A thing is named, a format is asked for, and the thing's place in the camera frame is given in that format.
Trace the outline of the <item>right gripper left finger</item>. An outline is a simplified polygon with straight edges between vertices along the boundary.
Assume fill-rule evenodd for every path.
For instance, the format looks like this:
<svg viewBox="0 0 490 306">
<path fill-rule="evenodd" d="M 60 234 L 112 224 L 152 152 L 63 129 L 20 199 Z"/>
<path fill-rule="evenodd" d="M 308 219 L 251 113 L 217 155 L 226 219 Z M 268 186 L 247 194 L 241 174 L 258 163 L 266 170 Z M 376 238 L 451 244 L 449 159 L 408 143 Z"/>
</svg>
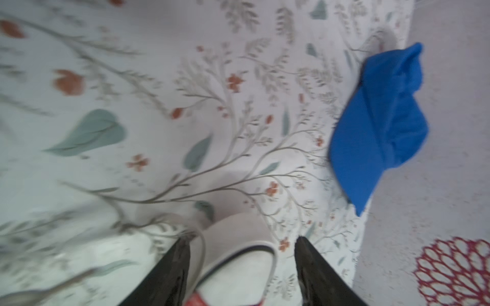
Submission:
<svg viewBox="0 0 490 306">
<path fill-rule="evenodd" d="M 120 306 L 182 306 L 190 267 L 190 243 L 180 238 Z"/>
</svg>

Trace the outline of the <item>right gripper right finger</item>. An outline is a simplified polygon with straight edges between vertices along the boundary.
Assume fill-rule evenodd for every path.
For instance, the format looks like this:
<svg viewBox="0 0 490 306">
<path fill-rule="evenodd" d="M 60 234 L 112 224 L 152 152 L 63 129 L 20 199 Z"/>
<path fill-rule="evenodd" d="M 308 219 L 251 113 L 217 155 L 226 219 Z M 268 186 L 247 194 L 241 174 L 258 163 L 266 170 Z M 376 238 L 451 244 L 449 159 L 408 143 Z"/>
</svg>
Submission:
<svg viewBox="0 0 490 306">
<path fill-rule="evenodd" d="M 306 237 L 296 240 L 294 256 L 302 305 L 367 306 Z"/>
</svg>

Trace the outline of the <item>red sneaker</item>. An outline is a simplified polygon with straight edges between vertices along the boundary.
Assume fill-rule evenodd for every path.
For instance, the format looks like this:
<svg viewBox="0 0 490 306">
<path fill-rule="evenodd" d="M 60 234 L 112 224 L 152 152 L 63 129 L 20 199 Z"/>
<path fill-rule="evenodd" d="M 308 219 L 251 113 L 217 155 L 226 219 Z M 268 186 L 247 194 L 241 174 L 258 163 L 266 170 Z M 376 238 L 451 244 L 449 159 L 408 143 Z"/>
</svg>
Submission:
<svg viewBox="0 0 490 306">
<path fill-rule="evenodd" d="M 274 240 L 259 216 L 224 218 L 190 243 L 184 305 L 262 305 L 277 262 Z"/>
</svg>

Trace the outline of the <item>blue cap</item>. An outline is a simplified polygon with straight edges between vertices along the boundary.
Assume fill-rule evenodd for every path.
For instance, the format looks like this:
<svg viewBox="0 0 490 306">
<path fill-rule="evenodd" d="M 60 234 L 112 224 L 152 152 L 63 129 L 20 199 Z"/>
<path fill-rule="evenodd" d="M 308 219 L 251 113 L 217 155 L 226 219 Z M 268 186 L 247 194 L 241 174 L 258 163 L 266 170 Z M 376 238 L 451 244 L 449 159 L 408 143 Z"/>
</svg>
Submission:
<svg viewBox="0 0 490 306">
<path fill-rule="evenodd" d="M 367 58 L 334 129 L 330 164 L 357 216 L 382 174 L 412 158 L 426 140 L 428 124 L 414 98 L 422 85 L 422 51 L 415 43 Z"/>
</svg>

